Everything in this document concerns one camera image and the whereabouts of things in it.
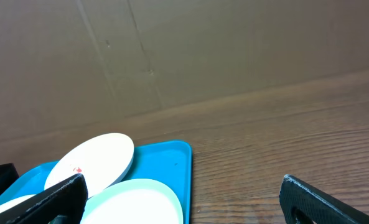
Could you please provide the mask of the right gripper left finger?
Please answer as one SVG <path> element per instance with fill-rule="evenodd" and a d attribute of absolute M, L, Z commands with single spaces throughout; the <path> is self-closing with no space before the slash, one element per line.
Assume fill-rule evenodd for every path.
<path fill-rule="evenodd" d="M 82 174 L 51 186 L 43 192 L 0 213 L 0 224 L 43 224 L 60 217 L 59 223 L 79 224 L 88 199 Z"/>

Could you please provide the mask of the light blue plate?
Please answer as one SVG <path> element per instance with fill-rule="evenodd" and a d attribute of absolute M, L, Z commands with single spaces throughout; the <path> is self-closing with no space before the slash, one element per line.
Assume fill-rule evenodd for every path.
<path fill-rule="evenodd" d="M 183 224 L 181 204 L 174 191 L 152 179 L 114 184 L 90 198 L 81 224 Z"/>

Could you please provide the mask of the white plate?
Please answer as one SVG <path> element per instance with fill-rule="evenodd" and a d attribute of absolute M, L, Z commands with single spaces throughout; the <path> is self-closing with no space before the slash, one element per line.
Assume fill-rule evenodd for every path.
<path fill-rule="evenodd" d="M 130 170 L 133 159 L 134 143 L 129 136 L 121 133 L 99 135 L 64 155 L 47 176 L 44 189 L 81 174 L 90 198 L 120 182 Z"/>

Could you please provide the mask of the yellow-green plate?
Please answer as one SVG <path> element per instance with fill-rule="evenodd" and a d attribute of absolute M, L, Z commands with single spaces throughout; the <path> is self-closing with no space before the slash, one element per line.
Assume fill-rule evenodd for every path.
<path fill-rule="evenodd" d="M 10 200 L 2 205 L 0 205 L 0 213 L 5 212 L 6 210 L 9 210 L 12 207 L 15 207 L 16 205 L 22 203 L 23 201 L 28 200 L 29 198 L 35 196 L 35 194 L 31 195 L 25 195 L 18 198 L 15 198 L 13 200 Z"/>

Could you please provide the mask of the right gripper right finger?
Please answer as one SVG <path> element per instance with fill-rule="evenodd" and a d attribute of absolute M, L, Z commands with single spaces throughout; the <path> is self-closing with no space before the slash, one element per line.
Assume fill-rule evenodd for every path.
<path fill-rule="evenodd" d="M 287 224 L 369 224 L 369 215 L 293 175 L 283 177 L 279 204 Z"/>

